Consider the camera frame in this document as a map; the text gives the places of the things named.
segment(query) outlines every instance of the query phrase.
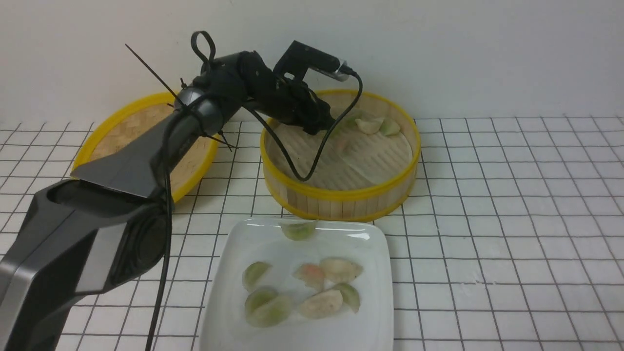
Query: yellow rim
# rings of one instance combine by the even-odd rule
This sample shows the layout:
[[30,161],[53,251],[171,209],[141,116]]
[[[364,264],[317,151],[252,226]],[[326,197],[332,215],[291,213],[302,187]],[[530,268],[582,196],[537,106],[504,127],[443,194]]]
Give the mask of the yellow rim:
[[[350,89],[328,89],[328,90],[318,91],[317,95],[320,96],[323,94],[336,94],[336,93],[357,94],[357,91],[350,90]],[[396,185],[397,183],[400,183],[403,180],[405,180],[405,178],[409,177],[410,172],[415,168],[416,164],[418,163],[418,158],[420,158],[420,154],[421,154],[421,135],[420,135],[420,132],[418,131],[418,127],[416,126],[416,123],[414,122],[414,119],[409,117],[409,115],[405,112],[405,110],[403,110],[397,104],[393,103],[392,101],[386,99],[383,96],[379,96],[371,92],[363,92],[363,95],[374,97],[376,99],[382,100],[388,103],[389,105],[393,106],[395,109],[397,109],[401,113],[401,115],[403,115],[403,117],[405,117],[409,121],[410,125],[412,125],[412,127],[414,128],[414,132],[416,133],[417,148],[414,153],[414,156],[412,157],[412,161],[409,163],[407,167],[405,167],[405,169],[401,173],[399,173],[396,177],[392,178],[391,180],[383,184],[379,184],[374,187],[358,189],[358,190],[326,190],[326,189],[319,189],[319,188],[311,187],[309,185],[302,184],[298,182],[297,180],[294,180],[288,177],[286,174],[282,173],[272,162],[270,162],[268,154],[266,153],[266,146],[265,146],[265,138],[267,136],[267,132],[266,132],[266,129],[263,129],[262,135],[260,136],[260,153],[262,154],[262,159],[265,161],[265,166],[269,170],[269,172],[274,177],[276,177],[282,184],[284,184],[285,186],[289,187],[292,190],[300,192],[303,195],[307,195],[307,196],[314,197],[314,198],[321,199],[321,200],[330,200],[330,201],[361,200],[361,199],[366,199],[368,197],[381,195],[387,192],[388,190],[390,190],[391,188],[393,188],[394,185]],[[299,214],[292,211],[293,210],[292,207],[290,209],[288,208],[289,206],[287,207],[288,204],[285,205],[284,203],[282,203],[281,205],[284,206],[285,209],[289,210],[293,214],[299,216]]]
[[[91,154],[95,148],[100,144],[102,139],[113,129],[117,124],[119,124],[124,119],[128,118],[132,114],[135,114],[142,109],[146,109],[150,106],[159,105],[159,104],[172,104],[173,96],[169,92],[160,92],[158,94],[153,94],[146,96],[142,99],[139,99],[135,102],[132,102],[121,110],[115,112],[112,116],[107,118],[102,124],[100,124],[91,134],[87,140],[84,142],[78,154],[76,155],[76,161],[74,161],[74,167],[78,167],[81,164],[85,164],[89,161]],[[199,183],[206,173],[210,164],[215,159],[217,154],[218,145],[217,142],[212,140],[210,141],[210,146],[208,147],[208,153],[206,157],[204,157],[202,163],[199,165],[197,170],[191,175],[191,177],[184,183],[179,189],[177,189],[173,194],[173,201],[177,202],[184,195],[188,194],[193,187]]]
[[[399,206],[405,201],[407,200],[407,198],[409,197],[409,193],[412,191],[412,187],[414,187],[414,183],[415,183],[415,179],[414,181],[409,185],[409,187],[407,188],[407,191],[405,192],[405,195],[403,195],[399,200],[397,200],[395,203],[393,203],[392,205],[388,206],[387,208],[379,211],[379,212],[375,212],[373,214],[369,214],[369,215],[365,215],[363,217],[350,217],[350,218],[340,218],[339,220],[343,220],[346,222],[372,222],[376,219],[380,219],[381,217],[384,217],[385,215],[388,215],[390,213],[392,213],[394,210],[396,210],[397,208],[399,208]],[[277,191],[274,191],[271,184],[269,184],[268,182],[266,183],[266,188],[269,190],[269,193],[271,193],[271,195],[273,196],[273,198],[277,201],[277,203],[279,203],[282,207],[284,207],[288,212],[294,214],[297,217],[301,217],[303,219],[318,219],[318,220],[337,220],[337,218],[332,218],[332,217],[325,217],[322,215],[311,215],[307,212],[303,212],[302,210],[298,210],[296,208],[294,208],[293,206],[291,206],[287,201],[284,201],[284,199],[282,199],[280,197],[280,195],[277,193]]]

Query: black cable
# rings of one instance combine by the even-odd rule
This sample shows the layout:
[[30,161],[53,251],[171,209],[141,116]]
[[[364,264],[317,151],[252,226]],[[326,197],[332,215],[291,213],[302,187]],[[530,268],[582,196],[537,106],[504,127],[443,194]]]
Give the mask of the black cable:
[[160,156],[162,157],[163,164],[163,176],[165,177],[165,206],[167,208],[167,215],[165,216],[165,230],[167,238],[165,239],[165,252],[163,253],[162,270],[160,272],[160,282],[158,284],[158,292],[156,294],[156,301],[154,303],[154,312],[152,313],[152,321],[150,323],[150,329],[147,334],[147,341],[145,343],[145,351],[151,351],[152,343],[154,341],[154,334],[156,333],[156,326],[158,324],[158,315],[160,314],[160,305],[162,304],[162,298],[165,294],[165,284],[167,281],[167,272],[169,271],[169,260],[171,257],[171,233],[172,233],[172,219],[173,214],[173,201],[171,198],[171,178],[170,169],[168,166],[169,158],[169,138],[175,127],[180,121],[188,115],[184,113],[177,114],[171,122],[165,128],[163,133],[162,149]]
[[[197,48],[197,36],[201,34],[207,41],[210,46],[210,59],[207,59],[204,54]],[[162,262],[162,271],[160,272],[160,282],[158,283],[158,292],[156,294],[156,301],[154,303],[154,312],[152,314],[152,321],[150,323],[150,329],[147,334],[147,341],[145,343],[145,351],[151,351],[152,344],[154,342],[154,334],[156,333],[156,326],[158,324],[158,315],[160,313],[160,305],[162,303],[162,298],[165,294],[165,284],[167,281],[167,272],[169,270],[169,260],[171,257],[171,234],[172,234],[172,214],[173,214],[173,200],[171,195],[171,178],[170,178],[170,169],[169,169],[169,138],[175,127],[178,123],[184,118],[191,115],[195,117],[201,125],[201,119],[197,116],[197,113],[189,108],[180,100],[180,98],[176,95],[176,93],[163,81],[163,79],[134,51],[128,44],[125,45],[132,54],[158,79],[158,81],[165,87],[167,90],[174,96],[175,100],[180,103],[182,107],[182,113],[178,113],[170,122],[167,124],[165,131],[163,133],[163,141],[162,141],[162,149],[160,150],[160,156],[162,158],[163,165],[163,176],[165,177],[165,206],[167,208],[167,215],[165,216],[165,230],[166,236],[165,239],[165,252],[163,253],[163,262]],[[215,58],[215,42],[212,40],[210,35],[205,31],[198,31],[193,33],[191,37],[191,47],[193,52],[207,65],[207,69],[210,69],[210,64]]]
[[323,137],[323,140],[321,141],[321,144],[318,147],[318,151],[316,151],[316,157],[314,158],[314,162],[312,162],[312,167],[310,167],[310,171],[308,172],[308,175],[306,175],[305,177],[302,177],[299,174],[299,172],[297,172],[295,168],[295,164],[293,163],[293,160],[290,158],[290,155],[288,155],[288,151],[286,151],[284,144],[281,143],[280,138],[275,134],[275,131],[273,131],[271,126],[269,126],[269,124],[264,120],[264,118],[262,118],[254,109],[250,108],[249,106],[243,105],[243,107],[247,111],[249,111],[249,113],[251,113],[254,117],[256,117],[258,122],[262,124],[262,126],[266,129],[266,131],[271,135],[273,140],[275,140],[275,142],[277,143],[277,146],[280,148],[281,153],[286,158],[286,162],[288,163],[288,166],[290,167],[291,171],[293,171],[293,174],[295,175],[295,177],[301,182],[306,182],[312,177],[312,174],[314,173],[314,170],[316,169],[316,165],[318,164],[318,160],[321,158],[321,152],[323,151],[323,148],[325,147],[325,143],[329,139],[329,135],[334,130],[334,128],[336,128],[338,123],[340,123],[343,117],[346,116],[347,113],[349,113],[353,109],[353,107],[358,103],[360,96],[362,96],[364,83],[362,83],[362,79],[360,78],[359,74],[355,72],[354,70],[348,69],[348,68],[346,68],[345,71],[346,71],[345,73],[349,74],[350,76],[355,77],[358,80],[358,84],[359,84],[358,94],[355,96],[353,101],[351,101],[351,104],[343,111],[343,113],[341,113],[340,116],[338,116],[338,118],[336,119],[336,122],[334,122],[334,124],[332,124],[331,127],[327,130],[327,133]]

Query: white dumpling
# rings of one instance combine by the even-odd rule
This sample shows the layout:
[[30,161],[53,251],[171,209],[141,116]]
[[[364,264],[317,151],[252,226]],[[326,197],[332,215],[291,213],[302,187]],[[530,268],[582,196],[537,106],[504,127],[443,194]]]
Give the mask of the white dumpling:
[[327,290],[305,300],[299,306],[299,313],[309,319],[321,319],[335,314],[342,305],[342,293],[338,290]]
[[307,287],[311,287],[316,291],[323,291],[325,283],[325,274],[315,264],[302,264],[293,277],[302,280]]
[[336,284],[350,283],[364,270],[359,264],[345,259],[324,259],[319,266],[325,277]]
[[355,123],[358,125],[359,131],[361,131],[364,134],[370,135],[370,134],[377,133],[383,121],[384,120],[381,118],[375,118],[375,119],[370,119],[370,120],[364,120],[364,119],[358,118],[355,120]]

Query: bamboo steamer lid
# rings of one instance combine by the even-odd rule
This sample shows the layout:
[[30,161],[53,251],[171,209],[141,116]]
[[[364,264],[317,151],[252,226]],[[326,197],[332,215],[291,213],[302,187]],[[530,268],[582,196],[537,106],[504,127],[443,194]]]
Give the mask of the bamboo steamer lid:
[[[154,94],[125,106],[104,121],[81,147],[74,168],[111,155],[165,119],[173,108],[169,93]],[[174,201],[180,200],[206,173],[217,153],[217,142],[206,137],[195,141],[170,175]]]

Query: bamboo steamer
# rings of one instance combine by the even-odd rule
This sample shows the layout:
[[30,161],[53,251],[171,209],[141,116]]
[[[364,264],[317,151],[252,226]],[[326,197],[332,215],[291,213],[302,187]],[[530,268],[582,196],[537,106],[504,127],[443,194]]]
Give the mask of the bamboo steamer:
[[[76,155],[74,169],[81,164],[113,154],[173,111],[169,92],[147,96],[125,106],[99,125]],[[217,154],[218,144],[201,137],[170,174],[173,201],[177,202],[197,185]]]
[[[356,93],[340,89],[320,91],[318,95],[330,104],[332,115],[336,117],[334,111],[341,112]],[[326,145],[317,171],[305,183],[297,180],[285,166],[285,158],[269,133],[266,130],[262,132],[260,151],[266,187],[275,200],[292,214],[304,219],[371,222],[394,211],[407,199],[416,180],[421,152],[421,138],[414,119],[393,102],[368,92],[362,94],[355,109],[376,117],[394,119],[401,126],[402,135],[393,137],[395,145],[383,146],[385,154],[377,158],[374,151],[381,144],[375,143],[388,143],[389,139],[379,133],[358,139],[362,152],[355,152],[356,159],[347,162],[348,166],[342,165],[345,162],[338,162],[332,147]],[[274,119],[268,123],[286,146],[300,175],[307,174],[321,136],[306,136],[300,128],[282,125]],[[366,155],[370,156],[368,160],[359,155],[371,151],[371,155]],[[368,172],[375,170],[373,167],[387,169],[391,173],[383,182],[366,185],[365,178]],[[361,168],[359,174],[353,168]]]

